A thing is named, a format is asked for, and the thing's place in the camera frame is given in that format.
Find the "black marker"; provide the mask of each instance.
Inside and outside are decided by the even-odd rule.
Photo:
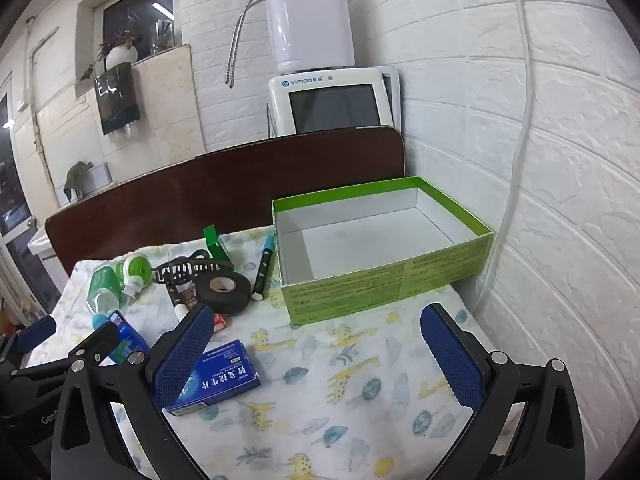
[[[264,248],[262,249],[262,259],[258,266],[258,275],[255,277],[254,292],[251,297],[255,301],[262,301],[264,299],[262,292],[264,290],[264,283],[267,281],[267,270],[269,269],[269,262],[271,261],[271,255],[275,249],[275,240],[273,235],[267,236],[264,242]]]

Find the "logo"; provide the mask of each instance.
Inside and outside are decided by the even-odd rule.
[[[55,422],[57,413],[58,413],[58,410],[55,410],[53,413],[51,413],[51,415],[41,416],[40,421],[45,425],[49,424],[50,422]]]
[[[320,76],[320,77],[314,77],[314,78],[307,78],[307,79],[296,79],[295,81],[283,81],[282,82],[282,86],[284,86],[284,88],[286,88],[287,86],[290,85],[300,85],[303,83],[315,83],[315,82],[321,82],[322,78],[324,76]]]

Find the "monitor screen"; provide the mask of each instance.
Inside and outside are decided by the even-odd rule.
[[[329,86],[289,94],[296,133],[380,126],[372,85]]]
[[[382,79],[385,81],[386,98],[389,100],[389,109],[391,110],[391,115],[393,115],[394,114],[393,82],[391,81],[391,77],[388,75],[383,74]]]

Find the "window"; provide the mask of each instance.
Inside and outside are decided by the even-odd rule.
[[[151,29],[158,20],[174,23],[175,44],[182,43],[178,0],[110,0],[95,9],[95,52],[100,44],[114,34],[130,30],[142,38],[135,43],[138,61],[151,55]],[[104,72],[104,63],[98,63],[96,74]]]

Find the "black electrical tape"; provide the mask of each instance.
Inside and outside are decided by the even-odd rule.
[[[201,272],[193,280],[199,303],[224,316],[240,314],[249,304],[251,283],[242,274],[220,269]]]

